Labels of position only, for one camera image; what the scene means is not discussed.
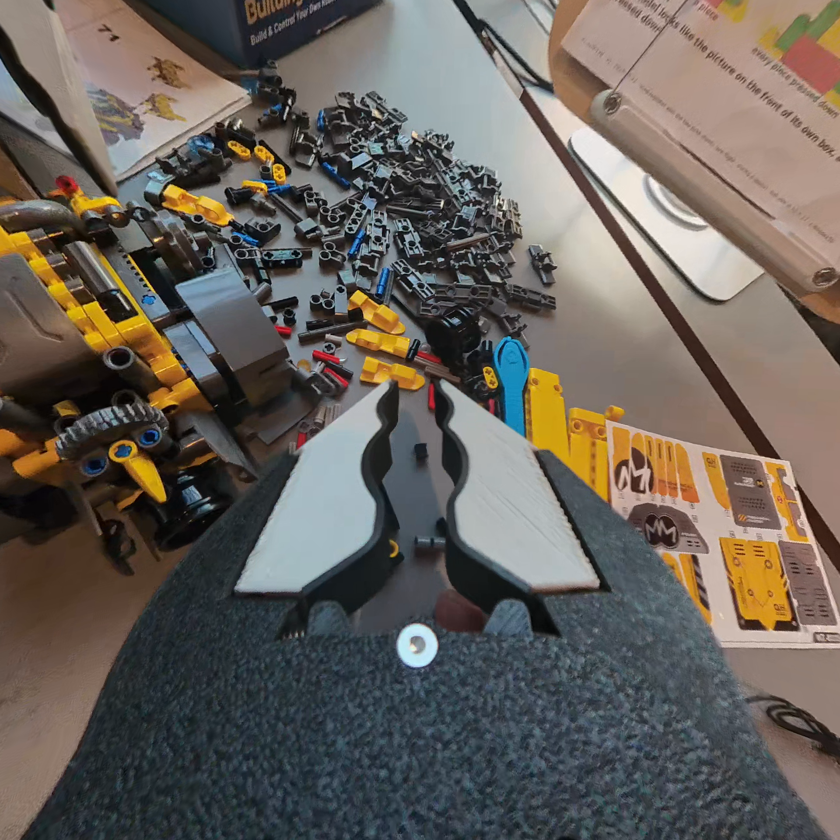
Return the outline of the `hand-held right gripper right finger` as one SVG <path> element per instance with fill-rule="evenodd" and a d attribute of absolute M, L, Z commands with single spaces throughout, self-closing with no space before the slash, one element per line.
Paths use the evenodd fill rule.
<path fill-rule="evenodd" d="M 539 459 L 524 436 L 448 381 L 436 384 L 452 584 L 479 603 L 600 587 Z"/>

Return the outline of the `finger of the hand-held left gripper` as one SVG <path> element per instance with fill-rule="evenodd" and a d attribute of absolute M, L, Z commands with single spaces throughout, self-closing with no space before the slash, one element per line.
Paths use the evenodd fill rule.
<path fill-rule="evenodd" d="M 1 57 L 26 99 L 50 122 L 70 157 L 107 195 L 117 182 L 67 33 L 54 4 L 1 2 Z"/>

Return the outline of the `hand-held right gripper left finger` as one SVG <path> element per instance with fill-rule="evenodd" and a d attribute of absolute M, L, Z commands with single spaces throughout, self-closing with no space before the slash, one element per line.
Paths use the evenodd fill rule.
<path fill-rule="evenodd" d="M 399 389 L 378 385 L 292 459 L 236 596 L 336 602 L 353 613 L 391 577 L 398 521 L 384 488 Z"/>

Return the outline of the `yellow brick vehicle model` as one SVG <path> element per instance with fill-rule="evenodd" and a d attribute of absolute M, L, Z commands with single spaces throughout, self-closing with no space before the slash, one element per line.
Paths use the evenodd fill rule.
<path fill-rule="evenodd" d="M 132 575 L 125 522 L 157 550 L 200 537 L 307 411 L 301 372 L 226 244 L 172 212 L 85 194 L 2 197 L 2 544 L 86 520 Z"/>

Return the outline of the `instruction booklet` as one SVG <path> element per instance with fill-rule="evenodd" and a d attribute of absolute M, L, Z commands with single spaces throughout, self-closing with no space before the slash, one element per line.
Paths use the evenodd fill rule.
<path fill-rule="evenodd" d="M 118 182 L 249 104 L 125 2 L 58 1 Z"/>

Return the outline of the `blue brick separator tool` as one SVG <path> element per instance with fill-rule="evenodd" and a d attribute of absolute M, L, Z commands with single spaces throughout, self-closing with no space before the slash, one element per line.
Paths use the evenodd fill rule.
<path fill-rule="evenodd" d="M 525 437 L 524 393 L 530 372 L 527 351 L 518 339 L 506 337 L 494 351 L 494 365 L 500 389 L 500 418 L 514 432 Z"/>

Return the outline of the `black wheel tyre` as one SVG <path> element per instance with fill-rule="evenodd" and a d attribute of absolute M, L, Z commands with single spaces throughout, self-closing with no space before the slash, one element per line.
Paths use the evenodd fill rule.
<path fill-rule="evenodd" d="M 457 306 L 427 318 L 423 330 L 433 355 L 449 369 L 462 365 L 467 354 L 482 341 L 479 313 L 469 306 Z"/>

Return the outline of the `blue cardboard box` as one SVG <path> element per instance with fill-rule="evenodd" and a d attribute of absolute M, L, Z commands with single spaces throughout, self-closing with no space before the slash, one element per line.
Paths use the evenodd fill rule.
<path fill-rule="evenodd" d="M 282 58 L 377 1 L 147 1 L 175 26 L 239 67 Z"/>

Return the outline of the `pile of grey brick pieces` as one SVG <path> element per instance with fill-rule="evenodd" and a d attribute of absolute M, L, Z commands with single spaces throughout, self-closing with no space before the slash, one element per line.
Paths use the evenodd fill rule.
<path fill-rule="evenodd" d="M 527 247 L 542 287 L 517 282 L 520 206 L 495 170 L 458 157 L 447 133 L 409 129 L 377 91 L 339 91 L 310 114 L 281 82 L 267 67 L 257 74 L 252 91 L 265 107 L 255 123 L 216 122 L 158 156 L 146 201 L 168 210 L 161 193 L 172 184 L 223 204 L 235 216 L 226 227 L 168 211 L 211 245 L 226 244 L 257 286 L 319 262 L 332 284 L 310 296 L 308 316 L 292 297 L 269 305 L 280 337 L 311 348 L 303 367 L 320 379 L 317 392 L 349 386 L 344 354 L 357 349 L 422 373 L 431 410 L 434 382 L 447 381 L 501 419 L 494 351 L 511 337 L 529 354 L 523 314 L 556 309 L 546 292 L 557 268 L 551 253 Z M 413 340 L 407 359 L 346 340 L 353 329 L 382 333 L 349 310 L 357 290 L 398 314 Z M 433 355 L 424 322 L 457 306 L 478 311 L 482 341 L 449 369 Z"/>

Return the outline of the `white metal stand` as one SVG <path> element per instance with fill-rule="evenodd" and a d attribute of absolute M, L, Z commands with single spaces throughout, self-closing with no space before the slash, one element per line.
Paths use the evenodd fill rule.
<path fill-rule="evenodd" d="M 596 95 L 568 148 L 689 287 L 723 303 L 764 275 L 798 298 L 838 289 L 819 256 L 618 91 Z"/>

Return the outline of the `printed paper sheet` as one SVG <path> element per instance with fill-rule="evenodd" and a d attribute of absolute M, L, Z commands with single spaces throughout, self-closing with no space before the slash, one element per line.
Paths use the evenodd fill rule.
<path fill-rule="evenodd" d="M 560 46 L 838 259 L 839 2 L 588 2 Z"/>

